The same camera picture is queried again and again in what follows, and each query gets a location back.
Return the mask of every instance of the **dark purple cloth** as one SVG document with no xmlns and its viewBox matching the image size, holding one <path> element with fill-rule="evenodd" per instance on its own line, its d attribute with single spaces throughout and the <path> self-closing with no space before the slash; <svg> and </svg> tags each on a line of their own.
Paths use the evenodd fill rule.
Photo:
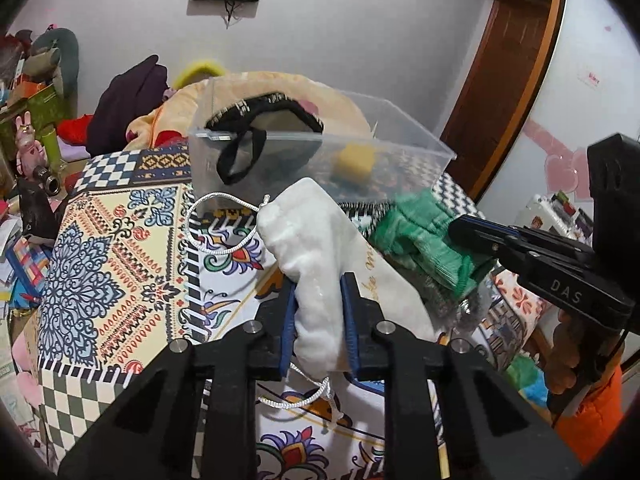
<svg viewBox="0 0 640 480">
<path fill-rule="evenodd" d="M 91 156 L 124 148 L 129 123 L 162 105 L 162 94 L 168 88 L 166 67 L 157 63 L 154 54 L 113 78 L 86 130 L 86 150 Z"/>
</svg>

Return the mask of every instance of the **green box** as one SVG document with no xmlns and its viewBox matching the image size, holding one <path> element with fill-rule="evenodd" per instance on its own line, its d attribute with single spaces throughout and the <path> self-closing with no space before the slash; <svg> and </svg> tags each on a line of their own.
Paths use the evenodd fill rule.
<svg viewBox="0 0 640 480">
<path fill-rule="evenodd" d="M 15 160 L 15 118 L 31 113 L 31 125 L 39 137 L 41 130 L 49 124 L 58 126 L 60 121 L 68 118 L 66 101 L 56 94 L 53 85 L 47 86 L 28 99 L 21 99 L 10 108 L 0 112 L 0 145 L 7 160 Z"/>
</svg>

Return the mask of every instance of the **person's hand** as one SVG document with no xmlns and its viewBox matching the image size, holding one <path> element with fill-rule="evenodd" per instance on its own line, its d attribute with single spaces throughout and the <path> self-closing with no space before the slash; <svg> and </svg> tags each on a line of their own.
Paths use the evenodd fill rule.
<svg viewBox="0 0 640 480">
<path fill-rule="evenodd" d="M 545 366 L 545 384 L 549 391 L 553 394 L 562 394 L 565 390 L 571 388 L 575 384 L 575 374 L 572 368 L 577 367 L 580 362 L 580 351 L 578 345 L 582 337 L 580 330 L 580 322 L 572 321 L 571 316 L 560 310 L 558 312 L 558 320 L 560 324 L 554 330 L 554 346 Z M 607 354 L 613 350 L 618 342 L 618 336 L 612 337 L 605 341 L 603 354 Z M 592 386 L 592 390 L 609 383 L 613 372 L 620 364 L 624 345 L 611 359 L 604 371 L 599 382 Z"/>
</svg>

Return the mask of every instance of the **white drawstring pouch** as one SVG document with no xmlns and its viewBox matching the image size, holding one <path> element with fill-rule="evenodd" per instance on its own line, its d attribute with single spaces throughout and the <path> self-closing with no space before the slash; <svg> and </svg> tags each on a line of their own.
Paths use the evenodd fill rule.
<svg viewBox="0 0 640 480">
<path fill-rule="evenodd" d="M 417 338 L 436 340 L 417 291 L 362 237 L 334 200 L 310 178 L 260 207 L 257 230 L 280 270 L 297 283 L 294 352 L 314 378 L 349 370 L 340 277 L 356 275 L 360 295 L 377 301 L 385 319 Z"/>
</svg>

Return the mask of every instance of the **decorative table cover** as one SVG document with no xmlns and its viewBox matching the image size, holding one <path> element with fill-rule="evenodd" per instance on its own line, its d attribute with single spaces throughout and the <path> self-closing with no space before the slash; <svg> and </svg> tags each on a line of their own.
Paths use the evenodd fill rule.
<svg viewBox="0 0 640 480">
<path fill-rule="evenodd" d="M 187 146 L 178 144 L 96 157 L 78 180 L 40 307 L 39 380 L 58 460 L 171 339 L 197 344 L 221 338 L 253 319 L 260 302 L 280 290 L 282 274 L 258 236 L 227 256 L 199 254 L 187 243 L 182 230 L 193 203 L 190 179 Z M 448 175 L 434 190 L 460 214 L 478 213 Z M 254 224 L 249 210 L 190 219 L 191 232 L 210 248 L 233 247 Z M 504 273 L 496 282 L 502 294 L 495 289 L 474 339 L 504 368 L 533 329 L 541 304 Z M 382 478 L 383 383 L 334 374 L 332 387 L 344 413 L 333 430 L 323 399 L 296 410 L 257 403 L 258 480 Z M 293 402 L 315 389 L 293 371 L 283 383 L 257 387 L 260 395 Z M 433 389 L 432 402 L 444 457 Z M 196 436 L 195 477 L 202 430 Z M 446 460 L 441 462 L 448 476 Z"/>
</svg>

